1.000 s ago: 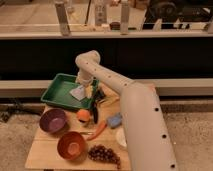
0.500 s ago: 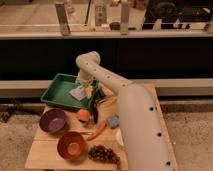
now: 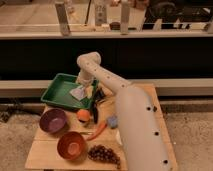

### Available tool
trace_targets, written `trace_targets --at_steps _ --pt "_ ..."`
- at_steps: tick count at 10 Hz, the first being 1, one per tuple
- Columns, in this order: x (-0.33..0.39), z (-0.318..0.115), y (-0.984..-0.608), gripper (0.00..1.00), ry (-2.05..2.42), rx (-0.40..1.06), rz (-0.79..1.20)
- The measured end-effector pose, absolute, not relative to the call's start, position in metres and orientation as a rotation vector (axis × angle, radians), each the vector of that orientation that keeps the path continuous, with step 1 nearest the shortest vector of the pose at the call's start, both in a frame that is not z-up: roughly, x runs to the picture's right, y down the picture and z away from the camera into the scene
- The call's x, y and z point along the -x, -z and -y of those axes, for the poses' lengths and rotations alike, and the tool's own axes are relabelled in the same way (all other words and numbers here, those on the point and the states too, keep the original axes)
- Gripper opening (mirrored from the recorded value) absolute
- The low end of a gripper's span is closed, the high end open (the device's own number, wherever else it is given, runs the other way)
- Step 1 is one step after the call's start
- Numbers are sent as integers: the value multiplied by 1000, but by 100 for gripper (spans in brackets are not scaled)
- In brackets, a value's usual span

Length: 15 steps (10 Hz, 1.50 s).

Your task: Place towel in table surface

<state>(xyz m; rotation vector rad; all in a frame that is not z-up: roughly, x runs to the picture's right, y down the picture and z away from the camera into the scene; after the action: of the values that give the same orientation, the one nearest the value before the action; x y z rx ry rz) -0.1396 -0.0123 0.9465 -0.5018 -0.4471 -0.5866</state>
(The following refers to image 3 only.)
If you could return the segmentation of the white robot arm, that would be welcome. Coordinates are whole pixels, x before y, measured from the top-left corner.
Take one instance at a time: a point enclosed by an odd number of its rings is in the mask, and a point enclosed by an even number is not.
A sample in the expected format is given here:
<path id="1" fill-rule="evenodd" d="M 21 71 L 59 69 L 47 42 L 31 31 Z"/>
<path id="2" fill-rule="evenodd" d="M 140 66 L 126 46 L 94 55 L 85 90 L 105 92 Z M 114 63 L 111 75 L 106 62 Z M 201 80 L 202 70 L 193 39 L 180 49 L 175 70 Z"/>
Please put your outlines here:
<path id="1" fill-rule="evenodd" d="M 78 80 L 96 78 L 115 94 L 118 129 L 128 171 L 172 171 L 172 164 L 154 115 L 151 97 L 132 82 L 100 66 L 98 52 L 80 55 Z"/>

